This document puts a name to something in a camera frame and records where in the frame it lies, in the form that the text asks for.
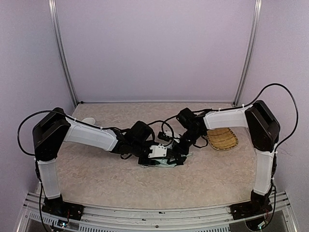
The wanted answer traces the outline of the mint green black umbrella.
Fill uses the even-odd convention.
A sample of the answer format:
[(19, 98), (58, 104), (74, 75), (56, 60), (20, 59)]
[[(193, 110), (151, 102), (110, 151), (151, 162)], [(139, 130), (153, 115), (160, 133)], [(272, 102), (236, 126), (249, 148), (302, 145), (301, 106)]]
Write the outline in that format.
[(189, 153), (187, 157), (175, 159), (175, 158), (163, 158), (163, 159), (154, 159), (157, 161), (156, 166), (148, 166), (148, 167), (159, 167), (159, 168), (174, 168), (176, 166), (184, 165), (184, 162), (186, 159), (190, 156), (192, 156), (193, 153)]

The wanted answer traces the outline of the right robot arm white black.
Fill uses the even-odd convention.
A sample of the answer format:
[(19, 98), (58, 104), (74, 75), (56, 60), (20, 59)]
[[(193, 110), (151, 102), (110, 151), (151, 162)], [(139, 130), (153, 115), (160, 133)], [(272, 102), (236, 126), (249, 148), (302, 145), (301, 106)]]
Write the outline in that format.
[(172, 151), (176, 155), (188, 154), (189, 148), (211, 130), (247, 128), (257, 157), (257, 171), (251, 192), (251, 203), (266, 204), (276, 171), (275, 150), (281, 127), (262, 100), (248, 106), (223, 110), (205, 109), (193, 112), (185, 108), (177, 114), (176, 119), (186, 129), (179, 142), (172, 146)]

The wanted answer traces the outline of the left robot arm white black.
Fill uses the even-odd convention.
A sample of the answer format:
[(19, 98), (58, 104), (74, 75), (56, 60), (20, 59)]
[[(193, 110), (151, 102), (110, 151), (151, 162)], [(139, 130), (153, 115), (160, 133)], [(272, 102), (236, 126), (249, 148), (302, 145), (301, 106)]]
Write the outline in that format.
[(62, 201), (57, 178), (56, 159), (64, 142), (100, 148), (115, 154), (149, 157), (154, 141), (154, 131), (138, 121), (130, 129), (103, 128), (79, 121), (55, 108), (33, 128), (34, 153), (45, 198)]

